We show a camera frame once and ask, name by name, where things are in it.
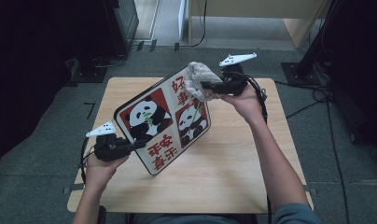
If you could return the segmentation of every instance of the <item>forearm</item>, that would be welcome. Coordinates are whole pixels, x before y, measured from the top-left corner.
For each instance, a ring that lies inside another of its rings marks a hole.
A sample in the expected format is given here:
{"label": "forearm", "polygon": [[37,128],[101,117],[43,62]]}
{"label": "forearm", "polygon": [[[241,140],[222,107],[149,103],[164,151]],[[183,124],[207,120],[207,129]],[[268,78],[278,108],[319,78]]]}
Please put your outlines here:
{"label": "forearm", "polygon": [[265,121],[258,117],[248,123],[273,207],[278,210],[288,203],[308,203],[300,178],[277,145]]}
{"label": "forearm", "polygon": [[100,190],[84,189],[73,223],[97,223],[101,196]]}

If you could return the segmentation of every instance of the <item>red chinese characters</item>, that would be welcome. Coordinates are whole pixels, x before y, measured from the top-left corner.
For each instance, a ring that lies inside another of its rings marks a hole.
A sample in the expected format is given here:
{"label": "red chinese characters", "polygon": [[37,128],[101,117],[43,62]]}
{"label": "red chinese characters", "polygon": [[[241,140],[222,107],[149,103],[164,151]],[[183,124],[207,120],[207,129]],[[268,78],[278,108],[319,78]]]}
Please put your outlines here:
{"label": "red chinese characters", "polygon": [[187,96],[186,92],[185,91],[181,91],[178,95],[177,95],[177,100],[178,100],[178,104],[179,105],[184,105],[187,101],[189,97]]}
{"label": "red chinese characters", "polygon": [[175,78],[175,81],[172,82],[172,88],[174,89],[175,93],[177,91],[182,90],[184,87],[183,77],[177,77]]}
{"label": "red chinese characters", "polygon": [[165,165],[166,161],[169,161],[177,154],[177,149],[175,147],[169,147],[172,143],[172,136],[165,134],[159,143],[156,143],[147,149],[148,155],[151,157],[155,156],[155,160],[153,161],[154,169],[159,170]]}

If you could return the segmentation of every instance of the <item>sleeve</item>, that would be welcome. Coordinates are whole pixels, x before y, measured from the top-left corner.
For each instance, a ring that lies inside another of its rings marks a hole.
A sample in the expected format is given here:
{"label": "sleeve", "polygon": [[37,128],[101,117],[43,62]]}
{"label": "sleeve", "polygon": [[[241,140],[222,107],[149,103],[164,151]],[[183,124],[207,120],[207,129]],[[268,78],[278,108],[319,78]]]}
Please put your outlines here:
{"label": "sleeve", "polygon": [[290,203],[281,207],[274,216],[274,223],[314,223],[320,224],[320,219],[311,210],[310,206],[303,203]]}

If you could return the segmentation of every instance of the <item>wooden table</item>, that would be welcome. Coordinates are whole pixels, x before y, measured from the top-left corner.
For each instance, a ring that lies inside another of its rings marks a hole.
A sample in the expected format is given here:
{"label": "wooden table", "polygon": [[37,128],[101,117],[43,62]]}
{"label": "wooden table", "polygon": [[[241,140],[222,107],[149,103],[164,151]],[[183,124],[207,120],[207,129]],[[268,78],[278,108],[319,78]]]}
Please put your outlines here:
{"label": "wooden table", "polygon": [[[109,80],[94,128],[113,118],[122,104],[155,84],[155,77],[113,77]],[[268,123],[277,143],[302,183],[305,178],[274,82],[258,78],[268,94]],[[221,101],[208,103],[211,128],[156,176],[135,153],[110,180],[101,204],[124,213],[266,213],[266,190],[258,154],[248,125]],[[90,138],[88,148],[95,144]],[[82,183],[77,173],[76,183]],[[76,211],[82,190],[71,193],[68,209]]]}
{"label": "wooden table", "polygon": [[[205,1],[182,0],[182,4],[183,1],[188,2],[188,43],[191,45],[192,17],[203,17]],[[300,49],[316,19],[324,17],[330,2],[330,0],[207,0],[206,16],[284,19],[294,46]]]}

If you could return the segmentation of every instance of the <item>light wood tabletop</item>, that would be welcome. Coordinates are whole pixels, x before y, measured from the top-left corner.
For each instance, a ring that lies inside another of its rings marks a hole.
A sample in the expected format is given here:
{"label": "light wood tabletop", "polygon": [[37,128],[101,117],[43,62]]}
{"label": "light wood tabletop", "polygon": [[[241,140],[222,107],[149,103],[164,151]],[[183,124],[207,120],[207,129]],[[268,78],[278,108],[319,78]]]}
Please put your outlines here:
{"label": "light wood tabletop", "polygon": [[[159,80],[111,78],[93,127],[111,120],[119,106]],[[270,130],[305,185],[275,84],[269,78],[256,81],[267,91]],[[266,190],[250,128],[233,106],[212,100],[208,107],[211,128],[207,133],[158,175],[150,175],[133,152],[108,183],[101,205],[108,212],[124,213],[267,213]],[[117,136],[123,136],[120,130]],[[94,144],[92,137],[87,149]],[[80,172],[76,183],[82,183]],[[72,191],[69,211],[76,211],[81,194],[82,190]]]}

